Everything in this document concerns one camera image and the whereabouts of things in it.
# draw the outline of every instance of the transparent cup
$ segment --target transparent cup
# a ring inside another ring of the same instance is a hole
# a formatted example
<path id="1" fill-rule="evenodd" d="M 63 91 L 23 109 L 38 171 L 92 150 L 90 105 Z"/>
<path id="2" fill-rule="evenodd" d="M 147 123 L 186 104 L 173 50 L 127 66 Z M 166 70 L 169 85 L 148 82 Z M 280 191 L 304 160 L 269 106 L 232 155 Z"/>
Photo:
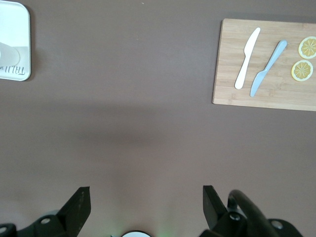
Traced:
<path id="1" fill-rule="evenodd" d="M 19 61 L 19 52 L 15 48 L 0 42 L 0 66 L 15 66 Z"/>

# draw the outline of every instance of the knife blade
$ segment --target knife blade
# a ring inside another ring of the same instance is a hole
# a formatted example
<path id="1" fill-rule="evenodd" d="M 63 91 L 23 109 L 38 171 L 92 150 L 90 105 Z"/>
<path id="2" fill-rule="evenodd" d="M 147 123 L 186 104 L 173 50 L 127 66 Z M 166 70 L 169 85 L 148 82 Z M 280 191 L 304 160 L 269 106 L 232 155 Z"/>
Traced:
<path id="1" fill-rule="evenodd" d="M 259 33 L 260 33 L 260 28 L 258 27 L 254 30 L 254 32 L 249 37 L 249 39 L 246 43 L 245 49 L 243 50 L 243 52 L 245 54 L 245 59 L 243 61 L 242 67 L 240 69 L 240 72 L 239 72 L 237 79 L 236 79 L 236 82 L 235 82 L 236 89 L 241 89 L 243 86 L 243 83 L 244 83 L 245 77 L 246 77 L 246 72 L 247 72 L 249 60 L 250 60 L 250 56 L 251 56 L 253 47 L 255 46 L 256 40 L 259 36 Z"/>
<path id="2" fill-rule="evenodd" d="M 255 79 L 253 80 L 252 87 L 251 87 L 251 90 L 250 90 L 250 96 L 251 97 L 255 96 L 255 94 L 256 94 L 261 82 L 265 78 L 266 74 L 268 73 L 268 71 L 270 70 L 272 65 L 276 62 L 276 60 L 279 58 L 281 53 L 284 51 L 286 46 L 287 46 L 287 41 L 286 40 L 281 40 L 277 44 L 277 46 L 276 46 L 276 48 L 275 48 L 270 60 L 268 61 L 266 67 L 264 68 L 263 71 L 258 72 L 258 74 L 256 75 Z"/>

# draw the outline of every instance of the knife handle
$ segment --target knife handle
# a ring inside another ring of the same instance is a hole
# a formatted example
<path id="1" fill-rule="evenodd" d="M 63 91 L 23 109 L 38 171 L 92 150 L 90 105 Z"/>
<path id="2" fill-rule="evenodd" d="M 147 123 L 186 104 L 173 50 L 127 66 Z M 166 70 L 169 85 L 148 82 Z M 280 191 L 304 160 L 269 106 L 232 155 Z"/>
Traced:
<path id="1" fill-rule="evenodd" d="M 287 41 L 284 40 L 284 39 L 281 40 L 281 41 L 277 44 L 277 46 L 276 46 L 276 48 L 275 48 L 275 50 L 274 50 L 274 52 L 273 52 L 273 54 L 272 54 L 270 60 L 268 61 L 267 65 L 266 65 L 266 67 L 265 67 L 265 71 L 270 70 L 270 68 L 271 68 L 272 65 L 276 62 L 277 58 L 279 58 L 279 56 L 281 55 L 281 53 L 283 52 L 283 50 L 286 48 L 286 46 L 287 46 Z"/>
<path id="2" fill-rule="evenodd" d="M 241 89 L 243 86 L 243 83 L 244 83 L 245 77 L 246 77 L 246 72 L 247 72 L 249 60 L 250 60 L 250 56 L 249 57 L 245 56 L 242 67 L 240 69 L 240 72 L 239 72 L 237 79 L 236 79 L 236 82 L 235 82 L 236 89 Z"/>

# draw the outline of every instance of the black cable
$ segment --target black cable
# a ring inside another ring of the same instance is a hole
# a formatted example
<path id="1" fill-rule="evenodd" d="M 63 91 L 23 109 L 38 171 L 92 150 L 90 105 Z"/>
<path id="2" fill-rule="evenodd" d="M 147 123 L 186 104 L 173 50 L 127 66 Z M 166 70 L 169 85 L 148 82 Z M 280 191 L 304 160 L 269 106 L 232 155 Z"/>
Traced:
<path id="1" fill-rule="evenodd" d="M 279 237 L 260 209 L 241 191 L 232 190 L 228 196 L 228 208 L 240 207 L 256 237 Z"/>

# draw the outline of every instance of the white round object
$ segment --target white round object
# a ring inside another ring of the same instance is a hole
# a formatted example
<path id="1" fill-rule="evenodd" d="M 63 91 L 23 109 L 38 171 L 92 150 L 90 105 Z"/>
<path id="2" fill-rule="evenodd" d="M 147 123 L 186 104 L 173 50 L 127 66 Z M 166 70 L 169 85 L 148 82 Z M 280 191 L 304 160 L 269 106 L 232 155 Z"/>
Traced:
<path id="1" fill-rule="evenodd" d="M 124 234 L 122 237 L 150 237 L 150 236 L 144 232 L 133 231 L 133 232 Z"/>

